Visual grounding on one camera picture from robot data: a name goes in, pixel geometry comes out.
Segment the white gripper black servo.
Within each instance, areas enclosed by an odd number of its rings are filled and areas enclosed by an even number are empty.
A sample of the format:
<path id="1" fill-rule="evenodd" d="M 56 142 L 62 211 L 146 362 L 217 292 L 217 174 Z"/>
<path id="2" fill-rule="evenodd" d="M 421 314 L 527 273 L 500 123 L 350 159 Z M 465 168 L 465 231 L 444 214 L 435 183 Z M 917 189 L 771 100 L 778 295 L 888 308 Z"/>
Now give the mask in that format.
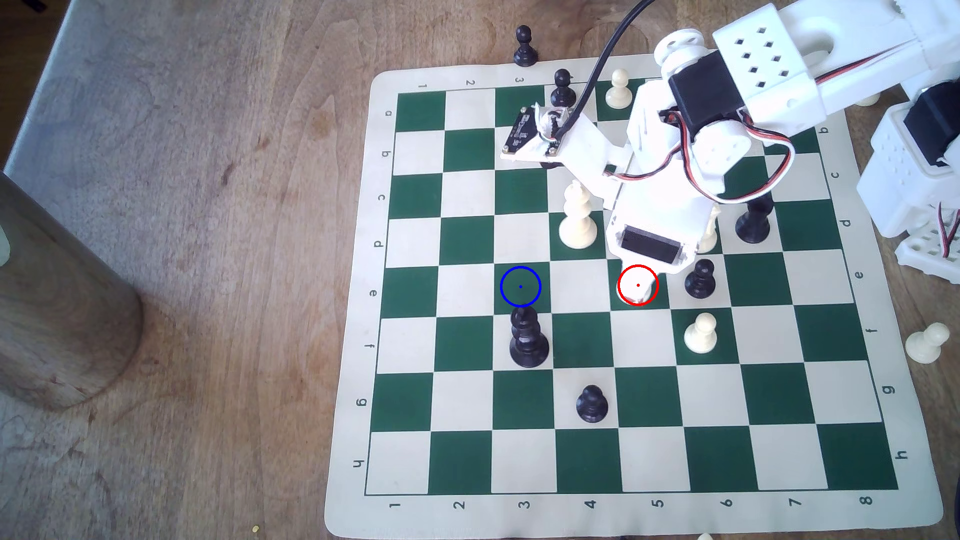
<path id="1" fill-rule="evenodd" d="M 625 269 L 684 269 L 714 224 L 724 175 L 753 138 L 738 118 L 694 133 L 668 82 L 648 80 L 633 96 L 627 141 L 631 157 L 617 167 L 608 250 Z"/>

